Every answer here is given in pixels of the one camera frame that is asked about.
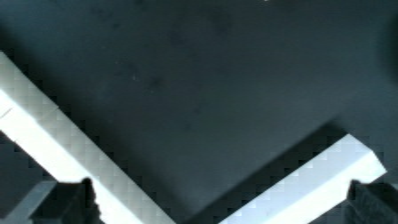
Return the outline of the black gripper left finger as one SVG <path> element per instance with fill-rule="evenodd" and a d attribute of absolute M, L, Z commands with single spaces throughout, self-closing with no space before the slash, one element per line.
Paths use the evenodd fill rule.
<path fill-rule="evenodd" d="M 43 181 L 15 208 L 0 215 L 0 224 L 105 224 L 93 181 Z"/>

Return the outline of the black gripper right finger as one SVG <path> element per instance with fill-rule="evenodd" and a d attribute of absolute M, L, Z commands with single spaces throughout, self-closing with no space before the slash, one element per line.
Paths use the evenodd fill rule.
<path fill-rule="evenodd" d="M 398 189 L 388 183 L 351 183 L 345 224 L 398 224 Z"/>

